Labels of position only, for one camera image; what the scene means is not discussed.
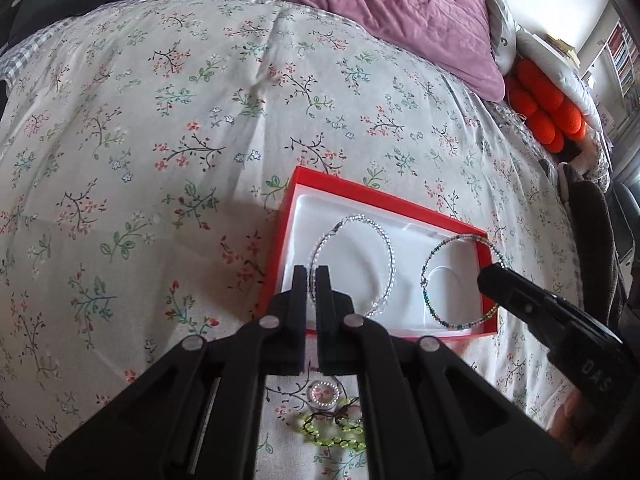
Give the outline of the right hand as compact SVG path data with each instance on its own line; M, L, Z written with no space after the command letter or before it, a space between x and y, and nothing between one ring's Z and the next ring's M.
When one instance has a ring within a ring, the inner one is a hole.
M555 411L547 434L566 448L574 448L592 429L593 415L591 403L574 389Z

